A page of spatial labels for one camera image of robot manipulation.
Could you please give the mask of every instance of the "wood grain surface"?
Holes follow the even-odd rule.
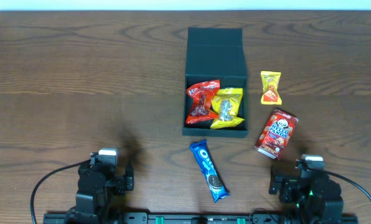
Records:
[[[231,193],[217,203],[188,148],[203,138],[181,135],[190,26],[242,28],[250,74],[250,134],[207,138]],[[371,12],[0,12],[0,223],[30,223],[37,181],[101,147],[133,155],[130,208],[279,210],[273,161],[253,147],[275,108],[260,104],[261,70],[283,73],[280,108],[299,118],[284,162],[320,154],[371,193]],[[70,169],[41,185],[39,223],[75,205],[77,179]],[[366,196],[334,180],[345,212],[371,223]]]

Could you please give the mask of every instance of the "box lid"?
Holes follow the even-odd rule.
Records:
[[[185,75],[247,78],[242,30],[190,27]]]

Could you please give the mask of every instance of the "oreo cookie image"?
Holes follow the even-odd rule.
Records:
[[[228,194],[222,181],[218,177],[216,168],[210,158],[206,140],[191,144],[190,150],[199,165],[200,171],[202,172],[206,182],[208,183],[213,201],[217,202],[219,199],[223,199],[226,196],[229,196],[230,194]]]

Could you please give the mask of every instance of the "yellow candy bag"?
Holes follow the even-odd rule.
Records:
[[[263,95],[260,103],[264,105],[281,105],[283,101],[277,92],[281,72],[261,71],[260,76],[263,84]]]
[[[238,118],[238,110],[242,99],[242,88],[226,88],[216,93],[212,100],[213,110],[218,114],[218,119],[214,119],[211,129],[235,127],[239,125],[243,118]]]

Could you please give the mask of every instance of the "open box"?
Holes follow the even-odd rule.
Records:
[[[193,84],[220,80],[220,88],[243,88],[238,117],[233,128],[210,129],[213,120],[185,124],[192,98],[185,92],[182,134],[244,138],[248,134],[248,73],[242,48],[241,29],[194,28],[188,30],[185,90]]]

